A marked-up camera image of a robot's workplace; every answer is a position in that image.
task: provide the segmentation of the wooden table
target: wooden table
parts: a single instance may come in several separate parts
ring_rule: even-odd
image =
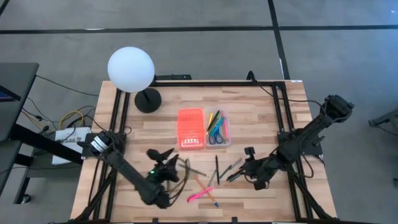
[[[287,93],[291,100],[306,100],[302,82],[286,81]],[[208,177],[199,175],[207,184],[215,169],[215,155],[218,155],[220,172],[239,158],[245,158],[244,148],[253,146],[256,158],[267,156],[278,146],[277,118],[273,97],[262,91],[258,86],[215,86],[215,87],[157,87],[162,95],[162,106],[154,113],[143,114],[134,106],[134,96],[130,97],[127,126],[132,128],[132,133],[127,136],[126,153],[124,158],[139,172],[146,175],[153,168],[154,161],[146,156],[149,148],[164,152],[170,148],[182,158],[189,158],[191,166],[207,174]],[[109,126],[113,108],[116,88],[111,82],[103,82],[95,120],[104,128]],[[119,108],[121,115],[122,101]],[[226,149],[200,149],[186,151],[177,147],[177,112],[181,108],[204,108],[220,105],[229,113],[230,135],[232,145]],[[308,103],[290,102],[294,125],[296,128],[304,127],[312,120]],[[282,112],[285,126],[287,126],[285,113]],[[93,126],[94,132],[101,130]],[[315,175],[307,179],[309,191],[318,203],[331,216],[335,216],[335,208],[331,197],[325,169],[320,161],[308,157]],[[95,171],[96,159],[84,161],[78,184],[71,218],[77,217],[87,206],[88,194]],[[304,171],[310,173],[308,165],[304,163]],[[177,167],[179,175],[183,177],[184,170]],[[230,222],[231,217],[239,221],[293,221],[295,220],[292,199],[290,197],[287,174],[278,171],[271,180],[269,189],[254,190],[253,185],[246,182],[244,177],[239,177],[233,183],[228,183],[224,177],[220,185],[215,184],[211,192],[220,207],[216,208],[208,197],[202,197],[192,203],[186,199],[194,192],[201,190],[200,186],[191,175],[185,190],[177,202],[168,209],[159,209],[155,205],[145,205],[134,186],[122,175],[118,175],[116,184],[112,222],[151,222],[159,218],[160,222]],[[95,183],[98,186],[99,174]],[[302,216],[305,217],[303,200],[297,189],[300,200]],[[106,200],[105,193],[101,204],[100,218],[104,217]]]

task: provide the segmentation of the pink marker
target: pink marker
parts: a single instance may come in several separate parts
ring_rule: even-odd
[[[213,190],[213,189],[214,189],[214,187],[211,186],[211,187],[207,188],[206,190],[200,192],[199,194],[192,195],[191,197],[189,197],[189,198],[187,199],[187,202],[192,202],[192,201],[194,201],[196,198],[202,197],[205,193],[207,193],[207,192],[209,192],[209,191],[211,191],[211,190]]]

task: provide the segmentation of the lamp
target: lamp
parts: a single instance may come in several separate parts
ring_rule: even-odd
[[[160,93],[148,88],[155,76],[150,56],[136,47],[123,47],[112,54],[108,62],[108,75],[122,91],[137,95],[134,103],[139,111],[151,113],[162,104]]]

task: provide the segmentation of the concrete floor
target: concrete floor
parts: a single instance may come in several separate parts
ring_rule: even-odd
[[[276,0],[275,8],[280,26],[398,24],[398,3],[393,0]],[[0,17],[2,30],[236,25],[271,26],[267,1],[10,0]],[[343,220],[398,220],[398,190],[392,184],[392,177],[398,176],[398,142],[368,126],[368,119],[397,107],[397,35],[398,30],[281,32],[290,77],[304,81],[309,99],[339,94],[356,104],[347,122],[323,132],[326,171]],[[0,61],[38,62],[39,75],[98,93],[108,79],[109,56],[124,46],[148,52],[158,75],[240,79],[253,70],[258,79],[282,78],[273,31],[0,35]],[[96,104],[95,97],[40,79],[29,96],[54,120]],[[317,106],[310,106],[316,116]],[[30,102],[25,108],[35,111]],[[23,117],[19,123],[37,130]],[[25,147],[22,152],[30,150]],[[76,172],[72,179],[31,180],[27,192],[34,199],[13,205],[23,175],[23,170],[13,170],[0,197],[0,222],[68,220],[79,176],[78,170],[72,172]]]

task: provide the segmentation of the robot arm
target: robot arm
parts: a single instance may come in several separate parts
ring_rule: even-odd
[[[300,158],[305,146],[320,141],[318,134],[333,123],[342,123],[351,116],[354,104],[348,103],[338,95],[328,96],[320,108],[320,114],[306,127],[296,129],[291,132],[287,139],[278,146],[269,157],[262,159],[254,158],[254,148],[245,148],[245,153],[249,155],[240,172],[231,175],[232,179],[238,174],[254,180],[248,180],[254,184],[256,190],[267,188],[267,183],[278,170],[287,170]]]

